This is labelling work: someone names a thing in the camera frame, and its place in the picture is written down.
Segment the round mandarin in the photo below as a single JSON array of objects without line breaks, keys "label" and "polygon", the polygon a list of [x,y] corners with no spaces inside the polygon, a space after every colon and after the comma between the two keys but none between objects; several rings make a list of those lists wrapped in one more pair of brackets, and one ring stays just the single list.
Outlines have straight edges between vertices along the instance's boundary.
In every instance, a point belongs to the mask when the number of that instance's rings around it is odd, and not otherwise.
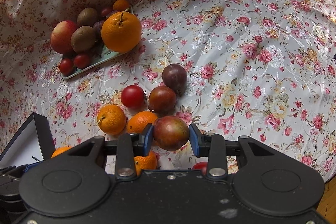
[{"label": "round mandarin", "polygon": [[140,134],[148,123],[153,124],[157,119],[157,115],[150,111],[139,112],[128,120],[126,131],[131,134]]}]

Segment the small mandarin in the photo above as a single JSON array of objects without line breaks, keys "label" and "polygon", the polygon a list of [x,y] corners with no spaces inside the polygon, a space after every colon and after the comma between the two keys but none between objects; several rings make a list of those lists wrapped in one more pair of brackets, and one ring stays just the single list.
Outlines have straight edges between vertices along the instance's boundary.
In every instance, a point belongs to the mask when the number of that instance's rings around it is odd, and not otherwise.
[{"label": "small mandarin", "polygon": [[113,9],[116,11],[125,11],[130,8],[127,0],[116,0],[113,4]]},{"label": "small mandarin", "polygon": [[147,156],[136,156],[134,162],[137,176],[143,170],[155,170],[157,168],[157,157],[153,151],[150,151]]}]

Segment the red tomato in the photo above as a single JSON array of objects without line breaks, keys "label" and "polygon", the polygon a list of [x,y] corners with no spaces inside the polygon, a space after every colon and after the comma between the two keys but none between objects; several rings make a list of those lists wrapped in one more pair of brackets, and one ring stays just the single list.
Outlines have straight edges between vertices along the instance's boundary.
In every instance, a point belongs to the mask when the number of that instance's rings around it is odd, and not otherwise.
[{"label": "red tomato", "polygon": [[146,94],[139,86],[129,85],[121,92],[121,102],[125,107],[138,109],[145,104]]},{"label": "red tomato", "polygon": [[206,161],[201,161],[196,163],[193,167],[192,170],[200,170],[202,175],[205,176],[207,172],[207,162]]}]

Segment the red-green plum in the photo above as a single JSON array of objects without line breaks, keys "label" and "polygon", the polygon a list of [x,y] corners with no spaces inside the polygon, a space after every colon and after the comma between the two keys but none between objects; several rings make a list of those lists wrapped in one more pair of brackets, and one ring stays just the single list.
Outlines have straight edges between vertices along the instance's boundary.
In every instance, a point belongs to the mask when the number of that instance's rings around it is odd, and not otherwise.
[{"label": "red-green plum", "polygon": [[181,118],[165,116],[154,122],[153,137],[160,148],[176,151],[189,141],[190,131]]}]

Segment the mandarin with stem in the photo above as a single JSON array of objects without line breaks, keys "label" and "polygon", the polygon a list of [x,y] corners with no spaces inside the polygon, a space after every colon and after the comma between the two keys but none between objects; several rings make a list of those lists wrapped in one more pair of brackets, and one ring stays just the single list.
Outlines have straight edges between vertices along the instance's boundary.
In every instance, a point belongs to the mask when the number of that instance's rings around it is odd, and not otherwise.
[{"label": "mandarin with stem", "polygon": [[119,135],[126,125],[126,115],[118,105],[105,105],[97,114],[97,125],[108,135]]}]

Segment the dark red-brown plum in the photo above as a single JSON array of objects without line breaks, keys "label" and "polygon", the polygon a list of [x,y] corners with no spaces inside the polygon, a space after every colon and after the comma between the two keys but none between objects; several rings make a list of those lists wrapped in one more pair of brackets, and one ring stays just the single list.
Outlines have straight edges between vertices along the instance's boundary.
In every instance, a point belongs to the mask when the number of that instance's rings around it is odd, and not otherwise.
[{"label": "dark red-brown plum", "polygon": [[154,113],[167,114],[177,101],[175,92],[167,86],[154,88],[148,98],[148,109]]}]

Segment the dark purple plum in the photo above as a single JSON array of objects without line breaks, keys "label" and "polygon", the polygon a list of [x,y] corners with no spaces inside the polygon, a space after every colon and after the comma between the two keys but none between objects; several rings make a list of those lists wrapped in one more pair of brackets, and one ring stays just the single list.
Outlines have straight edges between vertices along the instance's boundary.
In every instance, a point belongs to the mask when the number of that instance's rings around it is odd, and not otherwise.
[{"label": "dark purple plum", "polygon": [[105,22],[104,20],[100,20],[93,25],[92,28],[94,29],[97,35],[101,35],[101,29],[102,29],[104,22]]},{"label": "dark purple plum", "polygon": [[182,96],[186,90],[187,72],[179,64],[170,64],[162,71],[162,80],[167,87]]}]

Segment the large orange with stem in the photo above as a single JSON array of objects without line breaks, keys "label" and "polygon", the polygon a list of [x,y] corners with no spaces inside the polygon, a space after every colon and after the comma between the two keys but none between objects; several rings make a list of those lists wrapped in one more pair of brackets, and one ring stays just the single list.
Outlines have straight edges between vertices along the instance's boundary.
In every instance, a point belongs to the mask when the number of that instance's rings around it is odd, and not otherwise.
[{"label": "large orange with stem", "polygon": [[53,154],[51,155],[51,157],[54,158],[54,157],[56,157],[56,156],[58,156],[58,155],[64,153],[65,151],[68,151],[68,150],[71,149],[71,148],[72,148],[72,146],[63,146],[63,147],[59,147],[59,148],[57,148],[57,149],[53,152]]}]

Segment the black white cardboard box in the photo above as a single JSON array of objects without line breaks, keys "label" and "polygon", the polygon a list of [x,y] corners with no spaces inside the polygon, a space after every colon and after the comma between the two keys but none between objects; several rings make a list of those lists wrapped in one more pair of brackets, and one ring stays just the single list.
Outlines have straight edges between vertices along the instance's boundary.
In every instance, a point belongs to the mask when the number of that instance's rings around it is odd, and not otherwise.
[{"label": "black white cardboard box", "polygon": [[1,153],[1,167],[34,164],[50,159],[54,151],[48,119],[32,113]]}]

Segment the light green tray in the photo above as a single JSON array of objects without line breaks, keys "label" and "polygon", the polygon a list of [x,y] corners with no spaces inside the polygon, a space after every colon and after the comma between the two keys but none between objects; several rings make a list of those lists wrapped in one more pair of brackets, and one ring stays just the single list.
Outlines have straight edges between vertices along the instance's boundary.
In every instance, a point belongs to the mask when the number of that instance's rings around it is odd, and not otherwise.
[{"label": "light green tray", "polygon": [[[134,15],[133,9],[131,7],[129,9],[125,10],[125,11]],[[100,21],[100,20],[106,21],[106,18],[104,18],[104,19],[98,18],[98,21]],[[125,54],[125,53],[119,53],[119,52],[114,52],[114,51],[109,50],[105,46],[105,44],[104,44],[104,42],[101,38],[101,35],[97,35],[97,34],[96,34],[96,43],[94,44],[94,46],[92,48],[90,48],[89,50],[84,51],[84,52],[80,52],[80,53],[87,53],[87,54],[91,55],[92,56],[91,64],[84,69],[78,69],[77,67],[74,66],[74,70],[70,75],[64,76],[64,75],[61,74],[64,79],[70,79],[71,77],[74,77],[74,76],[78,75],[79,73],[87,71],[88,69],[94,68],[98,65],[101,65],[101,64],[105,63],[106,61],[110,61],[112,59],[115,59],[116,57],[119,57],[119,56]],[[80,53],[76,53],[74,51],[70,55],[63,55],[62,59],[69,58],[74,62],[74,58],[76,57],[76,55],[78,55]]]}]

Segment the right cherry tomato on tray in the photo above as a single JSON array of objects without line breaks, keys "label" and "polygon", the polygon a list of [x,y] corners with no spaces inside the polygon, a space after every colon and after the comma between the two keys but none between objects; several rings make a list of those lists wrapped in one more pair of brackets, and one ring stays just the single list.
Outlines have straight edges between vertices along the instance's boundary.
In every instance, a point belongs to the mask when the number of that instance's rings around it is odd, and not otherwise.
[{"label": "right cherry tomato on tray", "polygon": [[91,64],[92,56],[87,53],[80,53],[76,55],[73,60],[75,67],[78,69],[84,69]]}]

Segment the floral tablecloth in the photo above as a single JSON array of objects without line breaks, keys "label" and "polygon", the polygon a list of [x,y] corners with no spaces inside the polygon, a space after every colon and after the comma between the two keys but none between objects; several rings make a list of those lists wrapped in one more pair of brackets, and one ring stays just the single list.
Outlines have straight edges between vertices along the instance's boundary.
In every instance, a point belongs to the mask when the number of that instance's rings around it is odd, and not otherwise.
[{"label": "floral tablecloth", "polygon": [[146,92],[166,65],[188,75],[174,115],[228,140],[249,135],[335,175],[335,0],[128,0],[142,41],[64,80],[50,46],[59,22],[115,0],[1,0],[1,147],[31,113],[57,146],[101,133],[96,117],[121,89]]}]

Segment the red apple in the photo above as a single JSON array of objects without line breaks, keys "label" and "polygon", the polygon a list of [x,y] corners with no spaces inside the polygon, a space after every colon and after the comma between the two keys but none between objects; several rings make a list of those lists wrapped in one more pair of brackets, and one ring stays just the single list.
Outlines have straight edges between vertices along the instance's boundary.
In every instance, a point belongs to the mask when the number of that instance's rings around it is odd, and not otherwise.
[{"label": "red apple", "polygon": [[72,20],[64,20],[53,29],[50,37],[52,49],[62,55],[70,55],[74,52],[71,46],[72,34],[77,30],[77,24]]}]

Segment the red fruit behind tray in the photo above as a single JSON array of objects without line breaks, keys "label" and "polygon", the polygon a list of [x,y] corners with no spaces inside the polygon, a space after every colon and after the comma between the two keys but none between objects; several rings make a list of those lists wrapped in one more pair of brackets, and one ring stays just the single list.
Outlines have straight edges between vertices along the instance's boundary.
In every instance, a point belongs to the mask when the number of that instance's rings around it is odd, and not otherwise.
[{"label": "red fruit behind tray", "polygon": [[104,7],[100,12],[100,16],[102,18],[106,18],[112,11],[113,11],[113,7],[111,6]]}]

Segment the small mandarin on tray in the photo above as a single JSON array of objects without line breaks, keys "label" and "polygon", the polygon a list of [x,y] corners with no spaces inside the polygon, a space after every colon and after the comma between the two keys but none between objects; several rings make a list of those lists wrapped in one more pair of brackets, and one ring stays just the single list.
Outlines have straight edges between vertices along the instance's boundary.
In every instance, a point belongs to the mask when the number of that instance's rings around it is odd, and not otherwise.
[{"label": "small mandarin on tray", "polygon": [[127,0],[116,0],[113,4],[113,9],[116,11],[125,11],[130,8]]}]

